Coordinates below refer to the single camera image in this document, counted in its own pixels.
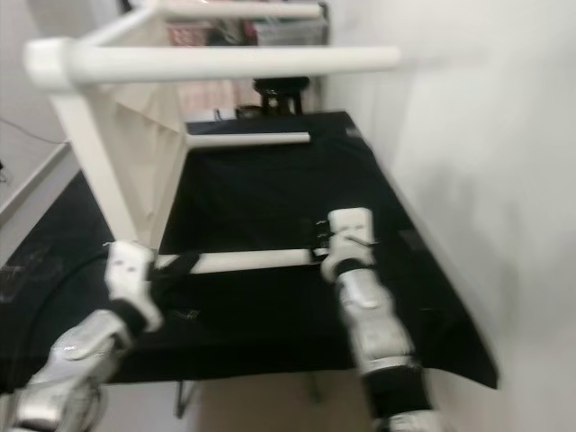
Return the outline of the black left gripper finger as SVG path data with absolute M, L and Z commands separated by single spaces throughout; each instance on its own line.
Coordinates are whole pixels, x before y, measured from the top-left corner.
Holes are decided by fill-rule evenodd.
M 201 256 L 201 252 L 157 256 L 155 262 L 155 285 L 175 284 L 177 281 L 184 279 L 201 262 Z

